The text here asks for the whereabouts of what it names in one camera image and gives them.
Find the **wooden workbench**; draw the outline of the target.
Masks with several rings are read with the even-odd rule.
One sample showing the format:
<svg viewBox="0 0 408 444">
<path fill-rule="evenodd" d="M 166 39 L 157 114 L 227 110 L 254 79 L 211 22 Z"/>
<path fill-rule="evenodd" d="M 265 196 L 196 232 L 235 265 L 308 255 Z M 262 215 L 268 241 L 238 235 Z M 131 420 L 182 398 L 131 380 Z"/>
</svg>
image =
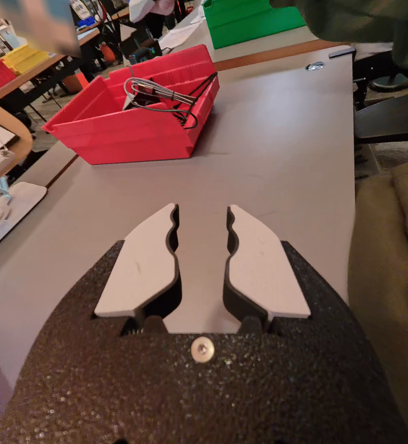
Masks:
<svg viewBox="0 0 408 444">
<path fill-rule="evenodd" d="M 80 34 L 79 43 L 81 46 L 90 42 L 93 38 L 98 36 L 100 31 L 98 30 L 98 24 L 93 27 L 89 27 L 85 29 L 84 33 Z M 12 93 L 14 90 L 20 88 L 22 85 L 30 81 L 30 79 L 35 76 L 41 74 L 44 70 L 51 68 L 61 60 L 64 61 L 67 59 L 67 56 L 62 54 L 54 54 L 50 58 L 42 61 L 36 66 L 33 66 L 31 69 L 26 71 L 24 74 L 17 76 L 14 80 L 10 81 L 6 85 L 0 88 L 0 99 Z"/>
</svg>

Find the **red plastic bin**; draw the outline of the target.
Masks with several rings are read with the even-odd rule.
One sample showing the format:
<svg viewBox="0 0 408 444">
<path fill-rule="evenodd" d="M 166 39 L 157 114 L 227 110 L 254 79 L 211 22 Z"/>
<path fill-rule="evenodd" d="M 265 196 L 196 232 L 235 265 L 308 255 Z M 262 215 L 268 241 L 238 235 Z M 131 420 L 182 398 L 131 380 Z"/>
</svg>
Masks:
<svg viewBox="0 0 408 444">
<path fill-rule="evenodd" d="M 122 111 L 126 92 L 161 103 Z M 43 126 L 91 165 L 190 158 L 219 90 L 205 45 L 98 76 Z"/>
</svg>

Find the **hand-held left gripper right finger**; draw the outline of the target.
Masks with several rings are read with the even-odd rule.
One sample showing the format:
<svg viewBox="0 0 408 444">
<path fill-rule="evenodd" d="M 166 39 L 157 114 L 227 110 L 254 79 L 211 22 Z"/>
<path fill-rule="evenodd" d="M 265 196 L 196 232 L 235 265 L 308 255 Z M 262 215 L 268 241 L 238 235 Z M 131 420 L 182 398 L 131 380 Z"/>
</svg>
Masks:
<svg viewBox="0 0 408 444">
<path fill-rule="evenodd" d="M 223 304 L 238 321 L 308 319 L 311 310 L 279 237 L 238 205 L 227 208 Z"/>
</svg>

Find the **green plastic bin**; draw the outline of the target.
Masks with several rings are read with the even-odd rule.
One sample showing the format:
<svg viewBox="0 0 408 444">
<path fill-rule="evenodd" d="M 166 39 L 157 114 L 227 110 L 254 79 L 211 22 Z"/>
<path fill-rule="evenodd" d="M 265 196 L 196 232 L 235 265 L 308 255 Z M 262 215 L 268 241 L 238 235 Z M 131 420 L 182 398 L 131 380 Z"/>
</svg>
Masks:
<svg viewBox="0 0 408 444">
<path fill-rule="evenodd" d="M 306 25 L 296 7 L 273 8 L 268 0 L 207 0 L 202 6 L 214 49 Z"/>
</svg>

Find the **yellow plastic bin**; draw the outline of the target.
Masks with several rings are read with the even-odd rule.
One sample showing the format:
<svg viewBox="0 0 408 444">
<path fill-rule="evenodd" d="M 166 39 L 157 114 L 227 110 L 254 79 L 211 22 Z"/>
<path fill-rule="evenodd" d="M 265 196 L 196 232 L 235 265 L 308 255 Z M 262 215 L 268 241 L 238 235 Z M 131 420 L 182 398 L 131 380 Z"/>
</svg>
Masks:
<svg viewBox="0 0 408 444">
<path fill-rule="evenodd" d="M 19 76 L 49 58 L 48 52 L 24 44 L 7 53 L 1 60 L 7 68 Z"/>
</svg>

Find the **white cloth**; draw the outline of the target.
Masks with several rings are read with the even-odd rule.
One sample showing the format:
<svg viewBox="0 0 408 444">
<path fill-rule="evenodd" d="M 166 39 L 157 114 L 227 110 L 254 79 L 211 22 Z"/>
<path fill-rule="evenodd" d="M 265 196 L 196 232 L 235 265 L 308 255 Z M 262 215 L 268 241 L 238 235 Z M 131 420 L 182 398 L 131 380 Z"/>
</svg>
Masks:
<svg viewBox="0 0 408 444">
<path fill-rule="evenodd" d="M 200 23 L 190 24 L 181 28 L 174 28 L 163 35 L 159 40 L 162 52 L 173 50 L 182 45 L 200 26 Z"/>
</svg>

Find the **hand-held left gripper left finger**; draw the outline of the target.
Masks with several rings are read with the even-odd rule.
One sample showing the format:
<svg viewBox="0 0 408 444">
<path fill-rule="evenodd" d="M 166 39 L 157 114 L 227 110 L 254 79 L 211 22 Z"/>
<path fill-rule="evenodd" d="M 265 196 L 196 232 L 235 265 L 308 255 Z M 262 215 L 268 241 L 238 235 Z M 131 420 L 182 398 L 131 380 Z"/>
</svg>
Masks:
<svg viewBox="0 0 408 444">
<path fill-rule="evenodd" d="M 97 317 L 136 319 L 178 282 L 178 227 L 179 206 L 169 203 L 124 238 L 94 309 Z"/>
</svg>

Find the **black device with lights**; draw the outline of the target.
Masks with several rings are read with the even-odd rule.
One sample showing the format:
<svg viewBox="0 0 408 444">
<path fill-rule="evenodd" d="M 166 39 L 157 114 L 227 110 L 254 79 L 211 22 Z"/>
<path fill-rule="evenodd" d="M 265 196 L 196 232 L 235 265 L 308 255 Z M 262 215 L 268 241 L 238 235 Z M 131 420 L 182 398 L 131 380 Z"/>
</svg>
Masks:
<svg viewBox="0 0 408 444">
<path fill-rule="evenodd" d="M 134 42 L 126 51 L 126 59 L 128 60 L 128 64 L 130 66 L 163 55 L 163 51 L 160 47 L 159 41 L 153 38 L 145 40 L 139 46 Z"/>
</svg>

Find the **person's right forearm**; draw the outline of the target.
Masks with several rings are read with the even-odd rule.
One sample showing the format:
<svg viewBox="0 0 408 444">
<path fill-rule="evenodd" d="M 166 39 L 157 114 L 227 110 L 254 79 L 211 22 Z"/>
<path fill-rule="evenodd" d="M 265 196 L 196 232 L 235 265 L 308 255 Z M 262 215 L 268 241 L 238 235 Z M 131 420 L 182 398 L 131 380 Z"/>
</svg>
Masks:
<svg viewBox="0 0 408 444">
<path fill-rule="evenodd" d="M 312 34 L 329 42 L 392 43 L 392 59 L 408 69 L 408 0 L 271 0 L 296 7 Z"/>
</svg>

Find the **person's lap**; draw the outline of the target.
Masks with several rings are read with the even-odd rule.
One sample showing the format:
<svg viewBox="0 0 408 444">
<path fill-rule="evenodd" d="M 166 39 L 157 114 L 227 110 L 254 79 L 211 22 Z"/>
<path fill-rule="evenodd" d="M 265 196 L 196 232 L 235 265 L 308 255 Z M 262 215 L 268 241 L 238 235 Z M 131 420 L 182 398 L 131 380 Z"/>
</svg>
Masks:
<svg viewBox="0 0 408 444">
<path fill-rule="evenodd" d="M 357 188 L 348 297 L 408 427 L 408 163 Z"/>
</svg>

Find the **black office chair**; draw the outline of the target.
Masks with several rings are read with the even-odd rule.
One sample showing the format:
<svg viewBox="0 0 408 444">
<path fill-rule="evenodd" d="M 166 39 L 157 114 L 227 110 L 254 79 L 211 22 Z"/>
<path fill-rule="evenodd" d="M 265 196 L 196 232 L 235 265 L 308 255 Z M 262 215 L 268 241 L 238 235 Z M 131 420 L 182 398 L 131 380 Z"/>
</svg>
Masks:
<svg viewBox="0 0 408 444">
<path fill-rule="evenodd" d="M 408 141 L 408 95 L 353 111 L 354 151 L 366 144 Z"/>
</svg>

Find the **grey stand base plate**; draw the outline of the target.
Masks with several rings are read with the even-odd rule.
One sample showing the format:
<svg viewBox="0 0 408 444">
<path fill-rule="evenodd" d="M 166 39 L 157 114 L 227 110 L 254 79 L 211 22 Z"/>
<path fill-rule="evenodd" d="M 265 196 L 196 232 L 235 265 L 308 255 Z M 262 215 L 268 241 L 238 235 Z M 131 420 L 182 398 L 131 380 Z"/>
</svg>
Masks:
<svg viewBox="0 0 408 444">
<path fill-rule="evenodd" d="M 47 188 L 28 182 L 12 186 L 0 178 L 0 242 L 45 198 Z"/>
</svg>

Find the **orange stool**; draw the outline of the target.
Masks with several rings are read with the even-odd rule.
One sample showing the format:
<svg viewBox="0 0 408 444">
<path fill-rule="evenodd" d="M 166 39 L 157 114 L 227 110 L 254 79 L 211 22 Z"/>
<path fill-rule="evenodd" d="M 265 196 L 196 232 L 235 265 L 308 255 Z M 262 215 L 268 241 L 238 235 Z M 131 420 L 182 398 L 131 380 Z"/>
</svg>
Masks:
<svg viewBox="0 0 408 444">
<path fill-rule="evenodd" d="M 63 85 L 68 90 L 68 94 L 74 95 L 88 87 L 89 82 L 81 72 L 69 75 L 63 79 Z"/>
</svg>

